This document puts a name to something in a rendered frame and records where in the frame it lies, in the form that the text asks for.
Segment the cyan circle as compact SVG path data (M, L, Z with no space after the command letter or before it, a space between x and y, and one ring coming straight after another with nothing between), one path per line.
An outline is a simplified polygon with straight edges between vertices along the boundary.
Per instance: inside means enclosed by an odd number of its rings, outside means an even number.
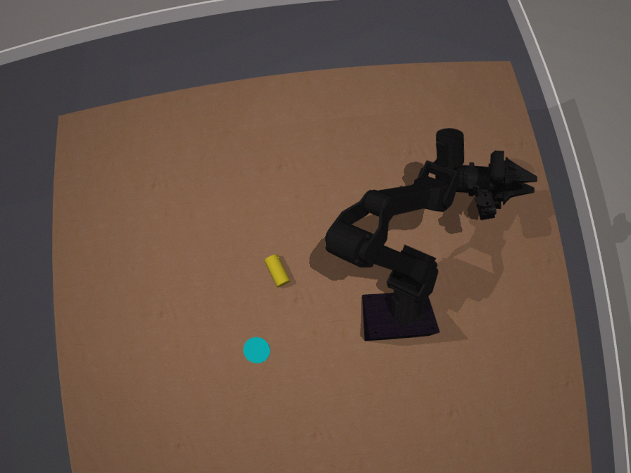
M262 363L270 354L268 343L262 338L250 338L244 344L244 356L251 362Z

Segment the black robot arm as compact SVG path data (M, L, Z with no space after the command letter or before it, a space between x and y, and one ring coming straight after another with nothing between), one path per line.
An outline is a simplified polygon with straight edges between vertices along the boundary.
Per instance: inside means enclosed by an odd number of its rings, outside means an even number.
M401 252L384 246L389 221L393 215L428 209L443 212L456 192L464 192L464 139L454 128L436 134L437 159L426 161L414 184L367 191L358 203L343 210L326 233L327 252L358 267L378 265L391 269L387 287L394 290L390 312L399 324L427 317L425 299L433 292L437 280L436 258L407 245ZM435 178L428 177L429 172ZM475 201L481 220L495 218L494 185L475 184ZM368 213L379 216L374 234L352 225Z

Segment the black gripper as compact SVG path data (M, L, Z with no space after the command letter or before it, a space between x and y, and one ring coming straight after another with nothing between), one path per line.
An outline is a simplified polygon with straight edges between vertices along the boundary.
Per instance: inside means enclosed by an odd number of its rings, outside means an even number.
M488 191L492 193L496 209L501 209L501 201L503 201L504 206L507 200L514 196L535 192L534 187L525 183L536 182L537 176L507 157L504 160L504 151L493 151L488 167L474 166L474 163L469 163L469 165L464 165L464 168L464 193L473 196L477 193L477 189L473 188L473 185L493 184L494 191L492 189L488 189Z

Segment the yellow cylinder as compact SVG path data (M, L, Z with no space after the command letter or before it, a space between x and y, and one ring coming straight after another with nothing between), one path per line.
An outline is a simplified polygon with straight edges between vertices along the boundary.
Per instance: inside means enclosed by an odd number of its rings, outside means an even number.
M277 287L286 285L290 282L290 279L277 254L267 257L265 259L265 263Z

